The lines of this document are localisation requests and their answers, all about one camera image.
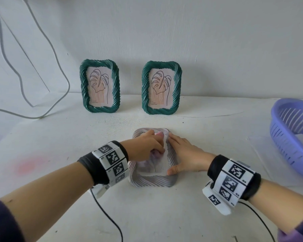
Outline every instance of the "forearm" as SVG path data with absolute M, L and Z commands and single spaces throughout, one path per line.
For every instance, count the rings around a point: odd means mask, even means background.
M 303 221 L 303 195 L 268 180 L 249 202 L 286 234 Z
M 49 173 L 0 200 L 15 217 L 27 242 L 38 240 L 90 187 L 93 179 L 79 162 Z

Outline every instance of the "plastic basket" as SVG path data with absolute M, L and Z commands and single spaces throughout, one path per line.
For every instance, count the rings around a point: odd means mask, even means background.
M 303 100 L 279 99 L 271 109 L 270 134 L 285 160 L 303 175 L 303 144 L 295 134 L 303 134 Z

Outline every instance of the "white wall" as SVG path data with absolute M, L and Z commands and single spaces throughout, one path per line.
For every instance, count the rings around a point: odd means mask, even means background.
M 78 70 L 86 58 L 114 60 L 122 94 L 141 93 L 147 61 L 174 60 L 183 70 L 182 95 L 303 98 L 303 0 L 28 1 L 56 48 L 71 92 L 80 92 Z M 0 0 L 0 14 L 48 88 L 65 92 L 51 48 L 24 3 Z M 29 78 L 27 94 L 41 98 L 46 89 L 40 78 L 13 48 L 7 30 L 5 36 L 12 63 Z M 23 102 L 18 88 L 0 55 L 1 107 Z M 12 93 L 18 100 L 7 99 Z M 0 116 L 2 128 L 8 118 Z

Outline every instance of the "dark blue sleeve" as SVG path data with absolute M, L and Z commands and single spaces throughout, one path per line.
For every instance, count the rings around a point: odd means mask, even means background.
M 9 209 L 0 201 L 0 242 L 25 242 Z

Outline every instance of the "monstera leaf drawing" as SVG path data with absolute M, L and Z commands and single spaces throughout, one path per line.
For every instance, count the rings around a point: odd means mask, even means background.
M 158 102 L 157 104 L 163 104 L 163 102 L 164 102 L 163 93 L 165 91 L 168 91 L 167 97 L 166 97 L 166 105 L 167 105 L 167 99 L 168 99 L 168 95 L 170 93 L 169 87 L 171 85 L 171 81 L 172 81 L 172 78 L 169 75 L 164 76 L 164 73 L 161 70 L 157 71 L 153 75 L 153 77 L 152 77 L 152 88 L 154 90 L 153 94 L 158 95 L 158 94 L 162 93 L 162 97 L 161 97 L 161 95 L 154 96 L 155 101 Z
M 95 69 L 90 74 L 90 85 L 94 89 L 96 93 L 103 91 L 104 89 L 107 89 L 107 104 L 108 104 L 108 92 L 109 92 L 109 76 L 107 74 L 101 74 L 101 71 L 99 69 Z

